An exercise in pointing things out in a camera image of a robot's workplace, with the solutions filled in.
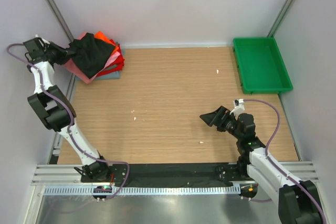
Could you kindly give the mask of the black t shirt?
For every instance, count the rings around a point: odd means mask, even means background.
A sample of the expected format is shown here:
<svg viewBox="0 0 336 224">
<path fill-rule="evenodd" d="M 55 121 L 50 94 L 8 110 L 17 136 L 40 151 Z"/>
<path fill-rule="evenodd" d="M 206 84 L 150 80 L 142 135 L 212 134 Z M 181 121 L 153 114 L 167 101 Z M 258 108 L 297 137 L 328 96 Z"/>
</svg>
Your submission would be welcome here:
<svg viewBox="0 0 336 224">
<path fill-rule="evenodd" d="M 117 47 L 102 34 L 85 33 L 69 43 L 64 67 L 84 82 L 90 82 L 106 65 Z"/>
</svg>

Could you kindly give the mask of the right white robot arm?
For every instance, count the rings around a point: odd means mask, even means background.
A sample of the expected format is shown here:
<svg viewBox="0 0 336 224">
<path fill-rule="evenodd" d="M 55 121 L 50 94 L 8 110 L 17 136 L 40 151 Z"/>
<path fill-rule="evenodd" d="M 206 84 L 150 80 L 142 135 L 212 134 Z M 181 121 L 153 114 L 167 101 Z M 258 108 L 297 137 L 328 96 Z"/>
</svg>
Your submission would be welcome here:
<svg viewBox="0 0 336 224">
<path fill-rule="evenodd" d="M 236 115 L 220 106 L 200 115 L 200 119 L 236 138 L 238 177 L 252 178 L 262 187 L 277 206 L 281 223 L 327 223 L 316 185 L 293 175 L 273 158 L 268 146 L 257 137 L 251 114 Z"/>
</svg>

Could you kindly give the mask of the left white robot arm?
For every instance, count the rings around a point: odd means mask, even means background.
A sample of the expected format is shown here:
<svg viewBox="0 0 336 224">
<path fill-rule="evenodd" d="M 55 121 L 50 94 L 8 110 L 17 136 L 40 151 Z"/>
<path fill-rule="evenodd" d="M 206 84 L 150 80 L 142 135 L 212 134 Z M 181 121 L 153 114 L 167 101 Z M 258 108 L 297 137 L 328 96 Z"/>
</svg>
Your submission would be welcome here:
<svg viewBox="0 0 336 224">
<path fill-rule="evenodd" d="M 34 75 L 35 91 L 27 98 L 42 124 L 62 136 L 79 156 L 82 167 L 75 170 L 91 182 L 106 182 L 111 168 L 85 138 L 76 113 L 63 92 L 54 84 L 54 64 L 62 64 L 74 53 L 38 36 L 23 43 L 29 55 L 28 68 Z"/>
</svg>

